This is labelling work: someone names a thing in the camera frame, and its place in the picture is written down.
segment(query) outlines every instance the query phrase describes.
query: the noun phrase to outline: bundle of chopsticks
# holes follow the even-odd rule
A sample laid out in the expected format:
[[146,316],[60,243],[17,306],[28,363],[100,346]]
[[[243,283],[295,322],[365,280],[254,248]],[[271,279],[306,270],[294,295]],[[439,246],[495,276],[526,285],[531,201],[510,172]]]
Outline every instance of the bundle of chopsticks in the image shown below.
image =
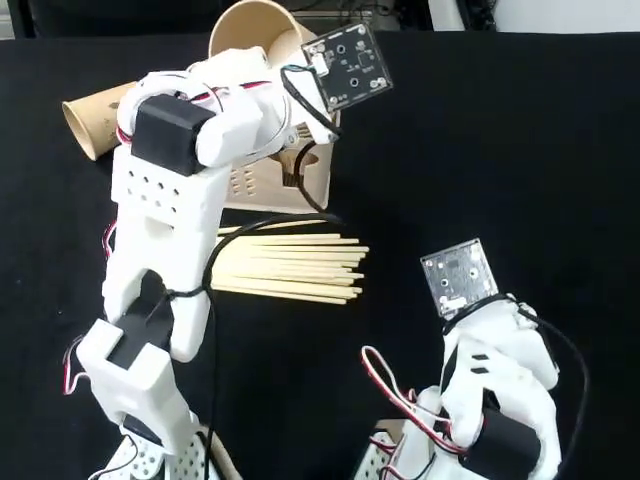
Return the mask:
[[[310,223],[321,222],[288,222],[263,230]],[[221,228],[218,241],[237,228]],[[355,270],[369,248],[359,243],[339,233],[240,236],[221,251],[213,266],[212,286],[227,292],[344,305],[362,293],[354,283],[364,274]]]

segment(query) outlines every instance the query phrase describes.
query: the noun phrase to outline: tan paper cup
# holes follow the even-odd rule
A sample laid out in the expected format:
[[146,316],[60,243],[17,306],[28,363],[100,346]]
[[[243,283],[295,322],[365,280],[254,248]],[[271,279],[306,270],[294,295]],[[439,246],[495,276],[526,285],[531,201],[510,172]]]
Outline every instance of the tan paper cup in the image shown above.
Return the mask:
[[209,56],[229,48],[259,46],[271,66],[281,66],[301,44],[315,37],[281,5],[269,0],[243,0],[216,22],[209,40]]
[[62,112],[71,132],[91,160],[114,148],[116,113],[120,99],[136,82],[94,93],[88,97],[62,102]]

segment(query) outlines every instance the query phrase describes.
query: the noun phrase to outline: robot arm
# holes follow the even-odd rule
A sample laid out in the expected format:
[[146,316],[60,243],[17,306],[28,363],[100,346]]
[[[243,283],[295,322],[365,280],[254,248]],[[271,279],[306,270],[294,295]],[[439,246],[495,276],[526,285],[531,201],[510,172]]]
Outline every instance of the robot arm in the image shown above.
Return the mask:
[[[156,452],[149,475],[164,464],[165,478],[173,478],[171,462],[187,455],[185,445],[200,428],[171,363],[193,359],[203,339],[210,309],[203,274],[232,168],[296,144],[299,123],[308,122],[316,143],[330,140],[310,115],[295,113],[279,73],[261,48],[228,50],[189,71],[147,75],[118,109],[122,145],[112,176],[118,238],[102,289],[106,320],[95,322],[77,355],[108,418],[137,450]],[[291,80],[308,82],[304,77]],[[296,87],[317,97],[314,105],[329,118],[312,79]],[[170,315],[137,310],[149,270],[167,290],[190,292],[168,300]],[[131,473],[151,478],[143,471]]]
[[363,349],[369,373],[408,420],[389,448],[377,446],[385,433],[374,436],[355,479],[368,478],[368,466],[381,455],[383,480],[391,478],[387,473],[418,480],[554,479],[561,452],[549,390],[559,370],[532,320],[535,312],[498,293],[478,240],[425,257],[423,266],[445,319],[440,385],[404,396],[380,356],[394,389],[381,386],[365,355],[372,347]]

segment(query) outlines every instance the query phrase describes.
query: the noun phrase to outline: circuit board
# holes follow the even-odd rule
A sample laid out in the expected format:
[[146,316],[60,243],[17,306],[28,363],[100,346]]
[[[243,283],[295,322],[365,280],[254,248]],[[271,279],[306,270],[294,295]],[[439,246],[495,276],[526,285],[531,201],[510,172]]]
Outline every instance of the circuit board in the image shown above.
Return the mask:
[[302,45],[315,69],[328,112],[342,110],[393,87],[378,44],[365,23],[349,25]]
[[420,259],[438,313],[445,319],[498,293],[479,239]]

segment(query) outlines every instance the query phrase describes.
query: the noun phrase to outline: black background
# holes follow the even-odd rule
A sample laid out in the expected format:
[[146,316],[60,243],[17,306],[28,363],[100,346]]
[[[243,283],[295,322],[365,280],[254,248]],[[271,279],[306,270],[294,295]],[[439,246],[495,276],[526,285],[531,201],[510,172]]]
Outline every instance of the black background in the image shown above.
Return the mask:
[[[380,34],[395,89],[344,114],[330,208],[372,253],[346,306],[220,294],[218,429],[245,478],[352,472],[393,407],[358,361],[375,344],[406,388],[438,380],[421,255],[482,239],[499,287],[572,337],[593,374],[568,478],[632,468],[637,395],[639,35]],[[109,176],[60,101],[184,67],[207,38],[0,43],[0,349],[6,478],[81,479],[119,434],[86,385],[61,395],[65,346],[100,315]],[[226,224],[255,218],[227,212]],[[554,343],[566,442],[580,376]],[[177,367],[206,421],[211,336]]]

